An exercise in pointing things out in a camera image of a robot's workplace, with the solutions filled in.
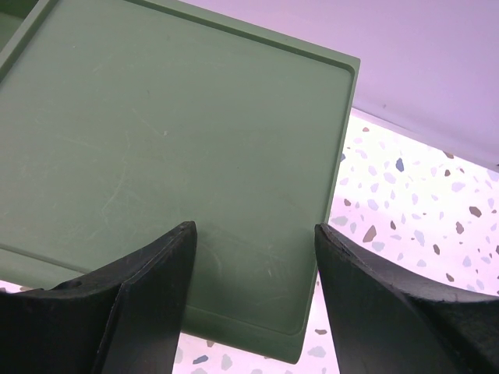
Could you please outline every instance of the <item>terrazzo surface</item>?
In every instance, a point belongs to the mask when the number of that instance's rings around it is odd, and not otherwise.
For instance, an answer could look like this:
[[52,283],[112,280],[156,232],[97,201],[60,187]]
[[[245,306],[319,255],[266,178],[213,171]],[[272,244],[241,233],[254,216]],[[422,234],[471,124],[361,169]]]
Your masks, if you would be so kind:
[[[329,223],[355,242],[424,277],[499,295],[498,209],[498,173],[350,119]],[[224,372],[339,373],[319,281],[297,365],[181,335],[175,374]]]

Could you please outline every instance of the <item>terrazzo countertop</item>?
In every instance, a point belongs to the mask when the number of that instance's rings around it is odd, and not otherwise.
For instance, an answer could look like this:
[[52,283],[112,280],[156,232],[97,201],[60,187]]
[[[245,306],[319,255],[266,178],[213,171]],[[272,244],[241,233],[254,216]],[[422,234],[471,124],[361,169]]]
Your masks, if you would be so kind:
[[[435,281],[499,295],[498,206],[498,173],[350,118],[329,224],[358,244]],[[181,335],[175,374],[224,372],[339,373],[320,282],[297,365]]]

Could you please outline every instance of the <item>scratched green surface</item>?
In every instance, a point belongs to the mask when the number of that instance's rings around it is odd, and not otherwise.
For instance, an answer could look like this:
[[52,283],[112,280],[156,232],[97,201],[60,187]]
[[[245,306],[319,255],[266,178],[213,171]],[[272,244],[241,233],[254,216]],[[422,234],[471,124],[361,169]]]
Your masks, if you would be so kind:
[[194,220],[185,329],[295,361],[356,74],[342,58],[60,0],[0,83],[4,250],[87,272]]

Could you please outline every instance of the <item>brown speckle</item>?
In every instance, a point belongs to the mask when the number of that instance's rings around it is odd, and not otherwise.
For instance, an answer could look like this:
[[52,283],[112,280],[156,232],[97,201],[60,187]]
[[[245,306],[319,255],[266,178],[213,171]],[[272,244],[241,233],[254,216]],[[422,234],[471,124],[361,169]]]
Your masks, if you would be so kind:
[[367,233],[364,235],[364,239],[362,239],[362,242],[363,243],[371,242],[376,237],[376,235],[377,235],[376,228],[374,227],[374,225],[372,225],[369,228],[369,230],[367,230]]
[[481,210],[480,210],[480,209],[478,209],[476,206],[471,206],[471,207],[469,208],[469,212],[470,212],[473,216],[478,217],[478,218],[480,218],[480,217],[482,216],[482,212],[481,212]]
[[455,223],[455,230],[458,234],[462,234],[463,232],[465,232],[465,228],[462,226],[461,222]]

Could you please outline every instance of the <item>green tray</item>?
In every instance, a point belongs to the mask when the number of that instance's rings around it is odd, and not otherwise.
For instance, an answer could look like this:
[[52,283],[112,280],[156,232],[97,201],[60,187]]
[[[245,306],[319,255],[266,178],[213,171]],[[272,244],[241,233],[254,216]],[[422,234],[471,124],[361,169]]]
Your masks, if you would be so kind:
[[359,60],[181,2],[55,3],[0,52],[0,278],[196,221],[184,331],[296,362]]

